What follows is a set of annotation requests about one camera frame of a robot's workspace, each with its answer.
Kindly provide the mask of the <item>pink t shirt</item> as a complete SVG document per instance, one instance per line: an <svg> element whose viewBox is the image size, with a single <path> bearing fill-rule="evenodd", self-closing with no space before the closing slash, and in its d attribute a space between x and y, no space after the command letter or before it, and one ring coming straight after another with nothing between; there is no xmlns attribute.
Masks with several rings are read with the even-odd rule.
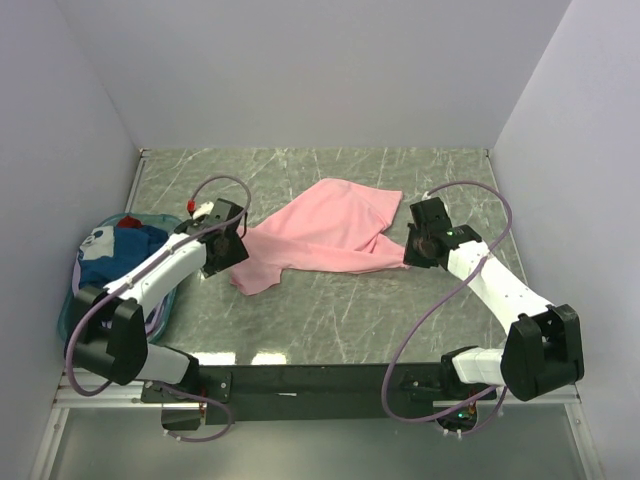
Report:
<svg viewBox="0 0 640 480"><path fill-rule="evenodd" d="M259 294L287 269L364 274L403 268L404 247L384 235L402 193L327 178L252 227L249 258L231 268L230 283Z"/></svg>

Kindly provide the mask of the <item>blue printed t shirt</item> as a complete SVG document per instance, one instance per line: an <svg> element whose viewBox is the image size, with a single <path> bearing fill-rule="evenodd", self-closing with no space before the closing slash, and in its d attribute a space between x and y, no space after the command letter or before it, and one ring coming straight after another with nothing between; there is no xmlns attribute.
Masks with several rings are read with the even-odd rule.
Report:
<svg viewBox="0 0 640 480"><path fill-rule="evenodd" d="M153 226L102 226L79 247L78 288L104 287L153 255L168 240L165 230Z"/></svg>

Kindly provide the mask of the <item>teal laundry basket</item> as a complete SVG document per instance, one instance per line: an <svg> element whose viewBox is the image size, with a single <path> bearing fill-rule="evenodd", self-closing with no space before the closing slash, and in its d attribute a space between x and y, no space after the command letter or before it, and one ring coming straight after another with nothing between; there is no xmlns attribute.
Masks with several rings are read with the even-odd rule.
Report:
<svg viewBox="0 0 640 480"><path fill-rule="evenodd" d="M158 229L165 230L169 236L181 224L181 221L178 218L172 215L167 215L167 214L123 213L123 214L112 216L104 220L95 228L102 227L102 226L109 226L109 225L116 226L118 221L126 215L130 215L135 218L138 218L143 222L144 225L153 226ZM79 247L75 256L75 260L78 259ZM108 283L107 285L101 288L94 287L94 286L85 286L79 289L78 293L74 296L73 303L72 303L72 327L70 328L67 339L63 341L69 340L69 338L71 337L71 334L75 331L79 321L83 318L86 312L91 308L92 304L104 296L105 288L109 286L109 284L111 284L112 282Z"/></svg>

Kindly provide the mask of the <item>black base beam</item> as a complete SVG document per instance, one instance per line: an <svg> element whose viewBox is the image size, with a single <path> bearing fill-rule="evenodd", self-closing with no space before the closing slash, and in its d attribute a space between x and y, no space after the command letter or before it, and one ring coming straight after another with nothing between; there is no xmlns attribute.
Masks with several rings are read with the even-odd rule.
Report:
<svg viewBox="0 0 640 480"><path fill-rule="evenodd" d="M192 392L226 405L236 421L376 419L386 416L386 370L384 364L202 366ZM433 414L436 402L457 404L487 387L461 383L442 363L400 363L387 401L396 415L417 418Z"/></svg>

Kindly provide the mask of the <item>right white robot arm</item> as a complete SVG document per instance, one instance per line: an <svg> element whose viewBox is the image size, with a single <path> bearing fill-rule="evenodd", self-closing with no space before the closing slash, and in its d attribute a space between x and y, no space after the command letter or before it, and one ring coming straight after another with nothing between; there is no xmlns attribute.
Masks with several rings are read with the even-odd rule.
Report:
<svg viewBox="0 0 640 480"><path fill-rule="evenodd" d="M465 347L444 356L439 374L444 395L460 399L474 384L508 388L529 401L584 377L578 313L533 292L504 266L467 225L444 229L409 226L404 261L441 267L465 285L498 320L506 334L501 348Z"/></svg>

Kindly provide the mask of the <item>lavender t shirt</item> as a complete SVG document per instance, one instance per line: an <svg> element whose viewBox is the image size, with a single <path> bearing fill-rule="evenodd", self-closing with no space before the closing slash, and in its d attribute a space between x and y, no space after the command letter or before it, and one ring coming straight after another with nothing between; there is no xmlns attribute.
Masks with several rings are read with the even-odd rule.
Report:
<svg viewBox="0 0 640 480"><path fill-rule="evenodd" d="M79 291L80 279L81 266L79 265L78 260L75 260L72 270L71 287L67 293L58 317L57 332L61 340L67 339L70 328L72 327L72 303L74 296ZM155 343L164 333L169 321L176 292L176 289L171 290L146 317L145 331L150 343Z"/></svg>

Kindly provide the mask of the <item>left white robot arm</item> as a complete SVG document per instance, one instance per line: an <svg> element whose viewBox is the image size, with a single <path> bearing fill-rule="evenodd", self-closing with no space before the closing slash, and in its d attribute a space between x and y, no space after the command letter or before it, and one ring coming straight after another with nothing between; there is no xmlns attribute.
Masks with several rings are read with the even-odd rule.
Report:
<svg viewBox="0 0 640 480"><path fill-rule="evenodd" d="M169 347L151 345L145 321L186 277L209 277L249 258L237 226L177 230L156 253L111 284L80 289L70 306L65 347L69 383L95 396L108 385L134 380L162 386L186 402L202 390L199 362Z"/></svg>

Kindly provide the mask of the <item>red garment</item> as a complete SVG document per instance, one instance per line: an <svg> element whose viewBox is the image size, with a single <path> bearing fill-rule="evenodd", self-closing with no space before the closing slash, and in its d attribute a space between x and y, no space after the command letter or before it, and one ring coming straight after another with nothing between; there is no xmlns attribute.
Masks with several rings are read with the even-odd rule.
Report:
<svg viewBox="0 0 640 480"><path fill-rule="evenodd" d="M118 228L140 229L143 226L144 224L141 220L130 215L124 216L117 223Z"/></svg>

